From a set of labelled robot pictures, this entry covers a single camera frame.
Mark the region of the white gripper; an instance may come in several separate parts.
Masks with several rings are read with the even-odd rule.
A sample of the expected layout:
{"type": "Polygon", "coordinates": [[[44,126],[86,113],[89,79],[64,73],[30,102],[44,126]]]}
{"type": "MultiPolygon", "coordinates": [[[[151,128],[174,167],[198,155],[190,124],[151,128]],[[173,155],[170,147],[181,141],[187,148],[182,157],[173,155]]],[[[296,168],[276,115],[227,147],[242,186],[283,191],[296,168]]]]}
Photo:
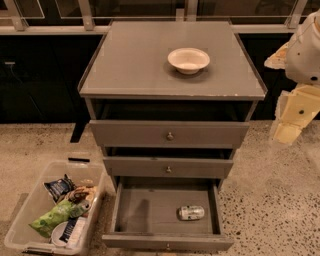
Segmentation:
{"type": "MultiPolygon", "coordinates": [[[[264,66],[285,69],[288,43],[269,56],[264,66]]],[[[320,112],[320,87],[298,84],[291,92],[282,91],[277,102],[276,119],[279,121],[273,139],[282,144],[292,144],[320,112]]]]}

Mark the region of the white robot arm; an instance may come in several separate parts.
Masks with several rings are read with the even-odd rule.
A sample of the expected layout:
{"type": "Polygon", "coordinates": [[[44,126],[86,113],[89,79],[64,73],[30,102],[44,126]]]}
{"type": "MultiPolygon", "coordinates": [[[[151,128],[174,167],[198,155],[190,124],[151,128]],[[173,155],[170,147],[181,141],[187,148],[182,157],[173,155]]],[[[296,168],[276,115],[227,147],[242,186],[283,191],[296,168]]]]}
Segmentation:
{"type": "Polygon", "coordinates": [[[297,83],[279,96],[273,133],[275,141],[292,144],[320,112],[320,10],[311,13],[264,66],[283,69],[297,83]]]}

